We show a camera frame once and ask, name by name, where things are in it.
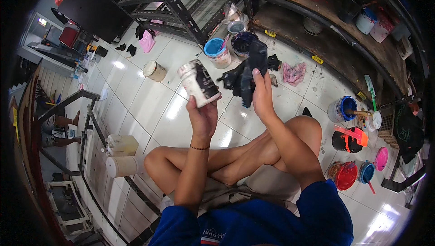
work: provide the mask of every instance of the yellow label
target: yellow label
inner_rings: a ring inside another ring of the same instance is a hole
[[[271,37],[276,37],[276,33],[275,33],[275,32],[268,31],[267,29],[264,30],[264,32],[265,32],[267,35],[271,36]]]
[[[365,99],[367,99],[367,97],[364,95],[364,93],[362,93],[361,91],[360,92],[358,92],[358,94],[357,94],[363,101],[365,100]]]
[[[320,57],[312,56],[311,58],[314,59],[318,64],[323,64],[323,59],[321,59]]]

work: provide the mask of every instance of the pink rag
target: pink rag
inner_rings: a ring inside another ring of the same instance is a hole
[[[289,83],[292,86],[296,86],[304,80],[305,68],[307,64],[305,62],[299,63],[296,66],[291,67],[287,63],[282,64],[284,73],[283,81]]]

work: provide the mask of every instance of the right hand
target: right hand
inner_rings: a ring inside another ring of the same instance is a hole
[[[261,76],[258,69],[252,70],[252,76],[255,82],[255,91],[252,95],[254,111],[265,124],[268,118],[276,116],[272,102],[272,84],[269,72]]]

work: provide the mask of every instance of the shorts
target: shorts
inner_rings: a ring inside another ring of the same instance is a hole
[[[51,131],[54,130],[54,123],[56,121],[56,115],[52,115],[46,121],[41,124],[42,131],[51,135]]]
[[[299,182],[290,173],[278,170],[272,165],[262,165],[240,186],[228,186],[207,177],[200,210],[219,208],[231,203],[263,199],[296,212],[291,201],[301,189]],[[174,191],[168,195],[174,200]]]

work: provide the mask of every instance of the red paint bucket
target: red paint bucket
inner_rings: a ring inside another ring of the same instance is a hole
[[[358,167],[353,161],[332,163],[327,171],[328,178],[334,181],[338,190],[347,190],[356,180]]]

